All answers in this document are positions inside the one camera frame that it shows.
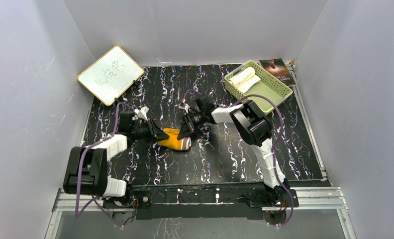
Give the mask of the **orange towel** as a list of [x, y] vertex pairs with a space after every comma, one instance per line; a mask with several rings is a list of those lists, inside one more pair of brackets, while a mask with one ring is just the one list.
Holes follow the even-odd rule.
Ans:
[[168, 139], [158, 142], [158, 145], [168, 147], [176, 151], [187, 151], [191, 148], [192, 140], [190, 137], [177, 139], [180, 130], [177, 128], [164, 128], [163, 131], [169, 136]]

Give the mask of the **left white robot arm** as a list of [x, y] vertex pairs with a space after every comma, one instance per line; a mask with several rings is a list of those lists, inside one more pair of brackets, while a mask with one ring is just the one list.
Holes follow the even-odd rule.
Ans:
[[169, 139], [168, 134], [144, 113], [139, 110], [121, 112], [114, 135], [93, 147], [76, 146], [71, 149], [63, 182], [64, 192], [112, 197], [122, 207], [131, 206], [135, 199], [132, 187], [127, 181], [108, 175], [109, 161], [138, 140], [156, 143], [165, 139]]

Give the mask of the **white towel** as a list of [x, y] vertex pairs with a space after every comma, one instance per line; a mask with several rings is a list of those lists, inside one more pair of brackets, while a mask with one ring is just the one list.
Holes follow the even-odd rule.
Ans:
[[246, 93], [253, 85], [260, 82], [261, 79], [256, 75], [255, 69], [253, 67], [248, 67], [237, 75], [233, 76], [229, 81], [232, 86], [234, 86], [240, 92]]

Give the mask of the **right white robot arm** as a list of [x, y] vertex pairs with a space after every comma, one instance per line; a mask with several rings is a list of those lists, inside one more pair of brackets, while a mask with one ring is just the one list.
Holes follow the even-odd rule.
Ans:
[[272, 141], [273, 127], [268, 117], [257, 104], [249, 100], [243, 104], [221, 107], [207, 97], [196, 99], [197, 110], [189, 109], [183, 114], [183, 123], [177, 139], [195, 134], [197, 128], [205, 123], [232, 123], [241, 139], [250, 146], [258, 160], [263, 174], [265, 191], [261, 202], [272, 206], [294, 207], [295, 200], [285, 175], [278, 166]]

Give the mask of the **wood framed whiteboard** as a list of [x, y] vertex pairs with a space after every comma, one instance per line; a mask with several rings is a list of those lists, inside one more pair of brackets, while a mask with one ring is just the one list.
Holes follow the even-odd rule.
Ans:
[[77, 80], [104, 105], [110, 106], [143, 74], [143, 68], [115, 45], [80, 73]]

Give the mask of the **green plastic basket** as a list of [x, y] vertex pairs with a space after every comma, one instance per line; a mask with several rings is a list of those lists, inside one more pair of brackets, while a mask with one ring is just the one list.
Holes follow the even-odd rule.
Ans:
[[[244, 75], [247, 77], [257, 76], [260, 78], [260, 81], [252, 85], [246, 92], [244, 92], [235, 86], [231, 80], [233, 77], [236, 77], [242, 73], [244, 73]], [[290, 87], [282, 83], [279, 79], [252, 60], [243, 63], [228, 73], [224, 79], [225, 89], [233, 97], [240, 100], [243, 97], [248, 96], [249, 98], [243, 100], [243, 102], [247, 102], [249, 100], [254, 101], [265, 114], [269, 114], [271, 111], [273, 111], [274, 107], [266, 100], [256, 97], [256, 95], [264, 96], [271, 100], [276, 106], [278, 106], [293, 93], [293, 90]]]

